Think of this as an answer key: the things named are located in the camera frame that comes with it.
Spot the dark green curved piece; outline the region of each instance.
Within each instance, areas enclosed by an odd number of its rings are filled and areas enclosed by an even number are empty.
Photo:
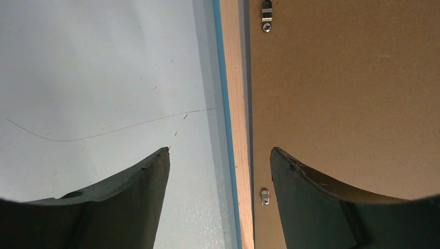
[[[168,148],[60,199],[0,200],[0,248],[153,248]]]
[[[364,191],[274,148],[272,180],[287,248],[440,248],[440,195]]]

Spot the screw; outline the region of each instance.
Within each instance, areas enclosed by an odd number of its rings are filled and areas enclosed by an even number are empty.
[[[266,22],[265,24],[263,24],[263,31],[268,33],[270,30],[272,29],[272,25],[268,22]]]

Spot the scratch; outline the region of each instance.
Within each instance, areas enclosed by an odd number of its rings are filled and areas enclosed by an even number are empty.
[[[113,132],[122,131],[122,130],[125,130],[125,129],[128,129],[128,128],[132,128],[132,127],[135,127],[135,126],[140,126],[140,125],[143,125],[143,124],[145,124],[145,123],[149,123],[149,122],[153,122],[153,121],[157,121],[157,120],[161,120],[161,119],[165,119],[165,118],[171,118],[171,117],[178,116],[178,115],[182,115],[182,114],[198,113],[198,112],[207,112],[207,111],[209,111],[209,110],[214,110],[214,109],[215,109],[215,108],[209,108],[209,109],[202,109],[202,110],[192,110],[192,111],[190,111],[190,112],[176,113],[176,114],[173,114],[173,115],[168,115],[168,116],[164,116],[164,117],[160,117],[160,118],[155,118],[155,119],[151,119],[151,120],[143,121],[143,122],[136,123],[136,124],[133,124],[133,125],[130,125],[130,126],[124,126],[124,128],[116,129],[116,130],[113,130],[113,131],[108,131],[108,132],[104,132],[104,133],[100,133],[100,134],[96,134],[96,135],[92,135],[92,136],[86,136],[86,137],[82,137],[82,138],[80,138],[80,139],[73,139],[73,140],[55,140],[55,139],[48,139],[47,137],[44,137],[44,136],[38,135],[37,133],[34,133],[34,132],[32,132],[32,131],[30,131],[30,130],[28,130],[28,129],[22,127],[22,126],[20,126],[19,124],[15,123],[14,121],[10,120],[9,118],[6,118],[6,120],[8,120],[9,122],[11,122],[12,124],[14,124],[15,126],[17,126],[18,128],[20,128],[20,129],[22,129],[22,130],[24,130],[24,131],[26,131],[26,132],[28,132],[28,133],[34,135],[34,136],[38,136],[39,138],[44,139],[44,140],[48,140],[48,141],[52,141],[52,142],[76,142],[76,141],[81,141],[81,140],[91,139],[91,138],[93,138],[93,137],[97,137],[97,136],[107,135],[107,134],[109,134],[109,133],[113,133]]]

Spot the wooden board edge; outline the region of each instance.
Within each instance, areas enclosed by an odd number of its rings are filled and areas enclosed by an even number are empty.
[[[232,144],[237,180],[238,210],[243,249],[254,249],[245,82],[242,58],[239,0],[220,1],[226,62]]]

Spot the wood grain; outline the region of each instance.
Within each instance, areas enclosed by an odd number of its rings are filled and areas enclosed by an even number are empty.
[[[220,1],[243,249],[254,248],[239,0]]]

